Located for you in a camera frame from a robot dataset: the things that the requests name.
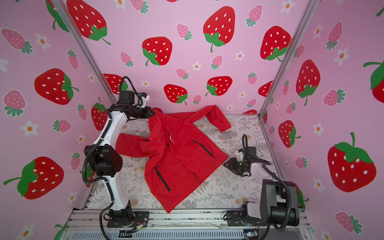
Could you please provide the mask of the red zip-up jacket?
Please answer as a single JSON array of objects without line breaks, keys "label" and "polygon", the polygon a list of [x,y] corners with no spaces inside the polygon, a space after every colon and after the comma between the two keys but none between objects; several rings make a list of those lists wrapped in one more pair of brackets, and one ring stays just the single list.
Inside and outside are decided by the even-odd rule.
[{"label": "red zip-up jacket", "polygon": [[148,158],[145,179],[151,193],[167,213],[195,191],[229,157],[195,126],[206,117],[224,132],[230,122],[218,106],[197,112],[164,114],[149,118],[150,136],[120,134],[116,150],[131,158]]}]

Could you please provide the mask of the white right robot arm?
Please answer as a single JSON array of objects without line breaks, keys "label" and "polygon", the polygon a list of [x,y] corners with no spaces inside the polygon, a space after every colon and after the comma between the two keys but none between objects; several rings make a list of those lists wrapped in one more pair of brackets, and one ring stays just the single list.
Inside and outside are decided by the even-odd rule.
[{"label": "white right robot arm", "polygon": [[268,169],[271,163],[259,158],[238,161],[231,158],[224,167],[240,177],[257,177],[262,181],[261,199],[245,202],[241,209],[228,211],[223,219],[229,226],[251,226],[265,224],[282,232],[287,226],[297,227],[300,223],[299,203],[296,185],[279,178]]}]

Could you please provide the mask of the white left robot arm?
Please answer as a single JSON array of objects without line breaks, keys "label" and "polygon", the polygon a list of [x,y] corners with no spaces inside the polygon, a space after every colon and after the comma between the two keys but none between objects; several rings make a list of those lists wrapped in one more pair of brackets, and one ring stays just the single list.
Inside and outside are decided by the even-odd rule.
[{"label": "white left robot arm", "polygon": [[83,175],[85,184],[103,181],[111,197],[108,213],[102,212],[101,219],[107,221],[109,228],[133,227],[140,225],[132,211],[119,172],[123,166],[123,159],[115,150],[118,137],[126,122],[136,119],[148,119],[155,113],[151,107],[134,107],[130,104],[114,104],[107,111],[104,128],[91,146],[85,147],[86,159],[84,169],[91,170],[98,176],[90,181]]}]

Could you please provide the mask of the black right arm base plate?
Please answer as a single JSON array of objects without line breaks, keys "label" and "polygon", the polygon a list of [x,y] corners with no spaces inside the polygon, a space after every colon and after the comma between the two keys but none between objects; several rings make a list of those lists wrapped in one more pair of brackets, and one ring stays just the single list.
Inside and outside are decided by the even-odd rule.
[{"label": "black right arm base plate", "polygon": [[244,211],[227,211],[223,220],[227,222],[229,227],[266,227],[259,218],[249,217]]}]

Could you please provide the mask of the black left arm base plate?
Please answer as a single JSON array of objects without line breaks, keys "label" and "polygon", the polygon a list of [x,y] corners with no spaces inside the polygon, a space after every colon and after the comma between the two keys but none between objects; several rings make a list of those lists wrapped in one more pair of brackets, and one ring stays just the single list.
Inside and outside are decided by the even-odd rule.
[{"label": "black left arm base plate", "polygon": [[144,224],[145,227],[148,223],[149,214],[147,211],[128,213],[122,210],[109,210],[104,218],[108,220],[108,228],[135,228],[140,224]]}]

